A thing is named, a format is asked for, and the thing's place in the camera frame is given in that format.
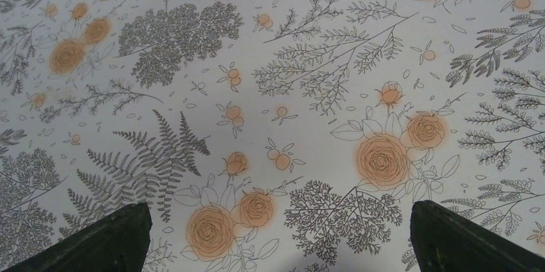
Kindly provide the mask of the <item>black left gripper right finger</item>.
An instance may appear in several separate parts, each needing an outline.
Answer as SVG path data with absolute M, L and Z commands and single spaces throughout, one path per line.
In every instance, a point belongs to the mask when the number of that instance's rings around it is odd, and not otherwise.
M 544 258 L 430 201 L 411 210 L 420 271 L 544 271 Z

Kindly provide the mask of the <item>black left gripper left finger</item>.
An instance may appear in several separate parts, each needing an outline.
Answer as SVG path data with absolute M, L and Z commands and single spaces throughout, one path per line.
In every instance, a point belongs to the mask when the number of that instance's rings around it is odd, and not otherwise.
M 128 204 L 6 271 L 135 271 L 143 269 L 152 217 L 146 203 Z

